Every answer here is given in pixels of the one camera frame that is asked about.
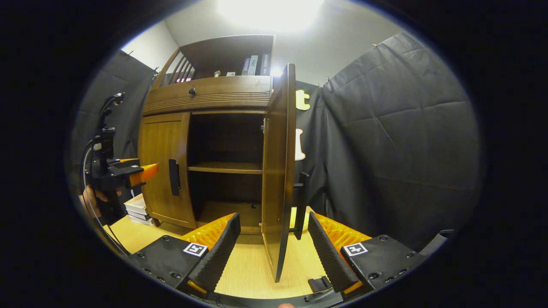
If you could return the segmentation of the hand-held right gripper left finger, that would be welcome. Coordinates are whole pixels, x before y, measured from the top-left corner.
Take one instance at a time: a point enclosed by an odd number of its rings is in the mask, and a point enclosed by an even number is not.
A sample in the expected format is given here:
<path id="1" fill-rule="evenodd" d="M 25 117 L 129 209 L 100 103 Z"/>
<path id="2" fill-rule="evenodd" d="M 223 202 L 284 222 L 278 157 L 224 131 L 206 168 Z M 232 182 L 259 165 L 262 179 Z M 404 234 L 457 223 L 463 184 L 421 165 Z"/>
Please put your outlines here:
<path id="1" fill-rule="evenodd" d="M 240 215 L 231 213 L 181 237 L 163 235 L 131 254 L 131 263 L 180 292 L 207 298 L 217 287 L 240 232 Z"/>

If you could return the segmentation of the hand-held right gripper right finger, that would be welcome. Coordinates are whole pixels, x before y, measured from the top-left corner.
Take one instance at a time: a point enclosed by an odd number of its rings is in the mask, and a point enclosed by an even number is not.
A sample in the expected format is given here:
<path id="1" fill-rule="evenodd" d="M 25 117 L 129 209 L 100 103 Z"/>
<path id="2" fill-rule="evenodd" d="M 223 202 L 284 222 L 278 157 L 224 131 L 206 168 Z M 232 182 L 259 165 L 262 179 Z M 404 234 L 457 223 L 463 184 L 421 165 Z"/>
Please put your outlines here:
<path id="1" fill-rule="evenodd" d="M 370 237 L 314 212 L 308 232 L 334 292 L 343 296 L 384 288 L 426 260 L 388 235 Z"/>

